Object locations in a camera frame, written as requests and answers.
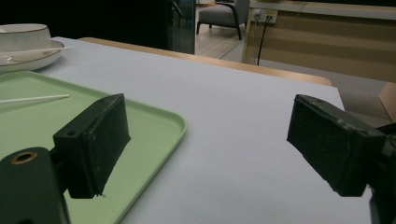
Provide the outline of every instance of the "gray armchair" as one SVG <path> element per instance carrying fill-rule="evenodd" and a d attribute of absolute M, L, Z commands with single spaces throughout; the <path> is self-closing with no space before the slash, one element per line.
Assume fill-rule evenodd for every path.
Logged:
<path fill-rule="evenodd" d="M 239 26 L 242 23 L 247 26 L 249 3 L 249 0 L 234 0 L 230 3 L 216 2 L 213 7 L 202 8 L 198 14 L 196 34 L 199 34 L 201 24 L 208 24 L 210 29 L 212 25 L 235 28 L 239 39 L 242 39 Z"/>

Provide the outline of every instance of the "light green plastic tray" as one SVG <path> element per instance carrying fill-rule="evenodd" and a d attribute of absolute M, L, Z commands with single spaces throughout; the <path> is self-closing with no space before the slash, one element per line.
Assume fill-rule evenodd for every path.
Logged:
<path fill-rule="evenodd" d="M 71 96 L 0 105 L 0 159 L 28 147 L 53 149 L 52 136 L 58 130 L 94 101 L 109 95 L 34 72 L 0 76 L 0 100 L 58 94 Z M 132 139 L 107 181 L 104 196 L 85 200 L 64 194 L 73 224 L 118 223 L 186 132 L 185 120 L 176 113 L 131 100 L 125 103 Z"/>

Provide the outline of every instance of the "plate rim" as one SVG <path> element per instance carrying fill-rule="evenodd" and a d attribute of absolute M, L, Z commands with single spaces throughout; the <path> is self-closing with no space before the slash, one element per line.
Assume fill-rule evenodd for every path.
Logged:
<path fill-rule="evenodd" d="M 59 44 L 59 45 L 60 45 L 59 48 L 64 48 L 64 43 L 62 43 L 62 42 L 60 42 L 60 41 L 51 40 L 50 42 L 51 42 L 51 43 Z M 43 56 L 40 57 L 40 58 L 33 59 L 33 60 L 29 60 L 29 61 L 23 61 L 23 62 L 20 62 L 20 63 L 16 62 L 16 63 L 12 63 L 12 64 L 0 64 L 0 68 L 10 67 L 10 66 L 12 66 L 12 65 L 19 65 L 19 64 L 24 64 L 24 63 L 31 63 L 31 62 L 35 62 L 35 61 L 40 61 L 40 60 L 43 60 L 43 59 L 45 59 L 45 58 L 48 58 L 48 57 L 50 57 L 50 56 L 52 56 L 52 55 L 54 55 L 54 54 L 57 54 L 57 53 L 59 53 L 59 52 L 61 52 L 61 49 L 57 49 L 57 50 L 55 50 L 53 53 L 51 53 L 51 54 L 49 54 L 49 55 L 46 55 L 46 56 L 43 55 Z"/>

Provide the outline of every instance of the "electrical cord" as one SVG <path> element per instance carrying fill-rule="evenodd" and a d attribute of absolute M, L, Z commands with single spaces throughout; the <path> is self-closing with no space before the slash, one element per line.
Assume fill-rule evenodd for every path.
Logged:
<path fill-rule="evenodd" d="M 258 44 L 257 44 L 258 39 L 256 38 L 256 36 L 257 36 L 257 21 L 258 20 L 259 20 L 259 15 L 254 15 L 254 35 L 253 35 L 254 36 L 254 38 L 253 38 L 254 46 L 258 46 Z M 257 49 L 258 48 L 254 48 L 254 55 L 258 55 Z"/>
<path fill-rule="evenodd" d="M 299 18 L 301 12 L 303 11 L 303 8 L 305 7 L 305 5 L 307 3 L 308 2 L 303 2 L 303 4 L 301 5 L 301 7 L 300 7 L 300 9 L 299 9 L 299 11 L 297 13 L 297 15 L 294 17 L 294 20 L 290 23 L 289 27 L 286 30 L 278 32 L 278 33 L 269 33 L 268 35 L 282 35 L 282 34 L 286 33 L 287 31 L 289 31 L 291 29 L 291 27 L 293 27 L 293 25 L 297 21 L 297 19 Z"/>
<path fill-rule="evenodd" d="M 265 31 L 267 30 L 267 25 L 271 19 L 272 19 L 272 16 L 267 16 L 267 18 L 265 20 L 264 27 L 262 29 L 262 42 L 264 40 Z M 259 66 L 259 64 L 260 64 L 260 55 L 262 54 L 262 42 L 260 43 L 259 54 L 257 55 L 257 66 Z"/>

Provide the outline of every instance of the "wall outlet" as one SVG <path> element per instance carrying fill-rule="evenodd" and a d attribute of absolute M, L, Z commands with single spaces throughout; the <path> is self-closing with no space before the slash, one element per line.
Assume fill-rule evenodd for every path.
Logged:
<path fill-rule="evenodd" d="M 251 13 L 252 21 L 255 21 L 257 18 L 257 21 L 265 22 L 267 20 L 267 16 L 271 17 L 271 20 L 268 21 L 269 23 L 275 23 L 276 16 L 277 16 L 277 10 L 266 9 L 266 8 L 253 8 L 252 9 L 252 13 Z"/>

